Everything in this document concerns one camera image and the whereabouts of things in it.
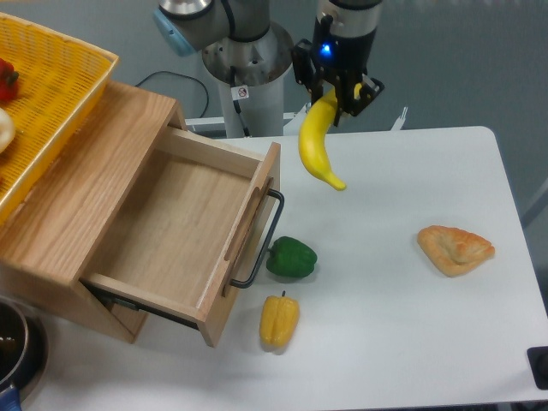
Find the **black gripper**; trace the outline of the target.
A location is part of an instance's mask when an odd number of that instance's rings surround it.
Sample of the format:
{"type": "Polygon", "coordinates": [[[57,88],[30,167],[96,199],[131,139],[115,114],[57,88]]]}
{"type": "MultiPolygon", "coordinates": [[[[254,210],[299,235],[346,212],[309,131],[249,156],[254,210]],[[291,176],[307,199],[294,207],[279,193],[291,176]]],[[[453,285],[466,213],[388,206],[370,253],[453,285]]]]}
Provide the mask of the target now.
{"type": "Polygon", "coordinates": [[[291,49],[295,81],[312,103],[335,88],[335,127],[346,115],[358,116],[384,90],[367,71],[380,16],[380,8],[318,8],[313,39],[291,49]]]}

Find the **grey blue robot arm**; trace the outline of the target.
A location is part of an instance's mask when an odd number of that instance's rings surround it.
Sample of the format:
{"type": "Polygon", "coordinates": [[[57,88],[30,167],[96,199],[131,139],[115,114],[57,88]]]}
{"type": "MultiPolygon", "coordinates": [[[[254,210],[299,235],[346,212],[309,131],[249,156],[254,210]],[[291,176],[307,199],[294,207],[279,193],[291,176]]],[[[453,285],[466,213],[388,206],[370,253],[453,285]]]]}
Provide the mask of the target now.
{"type": "Polygon", "coordinates": [[[331,86],[340,119],[358,116],[384,90],[367,72],[382,8],[380,1],[320,1],[312,39],[298,42],[271,20],[267,1],[161,1],[153,19],[177,55],[201,54],[229,86],[262,86],[289,69],[312,103],[331,86]]]}

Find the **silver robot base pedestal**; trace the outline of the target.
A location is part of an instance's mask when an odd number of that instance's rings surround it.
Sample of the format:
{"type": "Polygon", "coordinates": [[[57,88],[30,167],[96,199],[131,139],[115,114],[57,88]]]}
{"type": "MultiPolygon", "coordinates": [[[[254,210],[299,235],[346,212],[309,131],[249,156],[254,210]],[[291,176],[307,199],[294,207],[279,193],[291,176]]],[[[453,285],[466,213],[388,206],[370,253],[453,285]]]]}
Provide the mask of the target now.
{"type": "Polygon", "coordinates": [[[273,21],[260,39],[225,38],[202,51],[217,83],[229,139],[283,133],[283,81],[292,68],[292,46],[289,33],[273,21]]]}

